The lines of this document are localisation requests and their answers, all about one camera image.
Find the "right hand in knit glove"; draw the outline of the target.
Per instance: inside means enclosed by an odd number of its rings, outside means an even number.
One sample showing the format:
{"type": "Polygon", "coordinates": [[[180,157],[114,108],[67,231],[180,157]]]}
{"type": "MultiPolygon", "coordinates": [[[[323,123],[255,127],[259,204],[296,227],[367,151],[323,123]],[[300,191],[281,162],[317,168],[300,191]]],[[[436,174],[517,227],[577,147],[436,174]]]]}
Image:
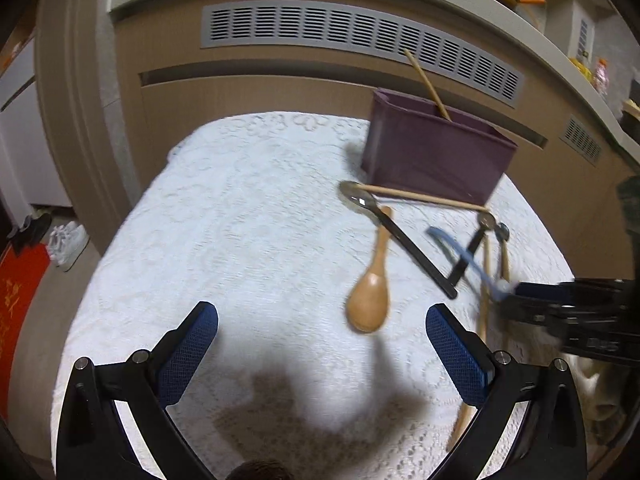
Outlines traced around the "right hand in knit glove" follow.
{"type": "Polygon", "coordinates": [[[629,177],[616,186],[616,195],[630,237],[632,256],[634,257],[634,278],[639,279],[640,259],[640,177],[629,177]]]}

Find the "left hand in knit glove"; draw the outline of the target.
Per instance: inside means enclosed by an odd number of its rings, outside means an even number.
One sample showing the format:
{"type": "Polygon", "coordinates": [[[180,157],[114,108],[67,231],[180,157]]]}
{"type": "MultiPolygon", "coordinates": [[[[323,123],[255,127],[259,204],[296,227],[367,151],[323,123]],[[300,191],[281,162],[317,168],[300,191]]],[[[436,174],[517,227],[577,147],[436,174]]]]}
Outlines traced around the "left hand in knit glove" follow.
{"type": "Polygon", "coordinates": [[[294,476],[277,460],[249,460],[235,467],[227,480],[294,480],[294,476]]]}

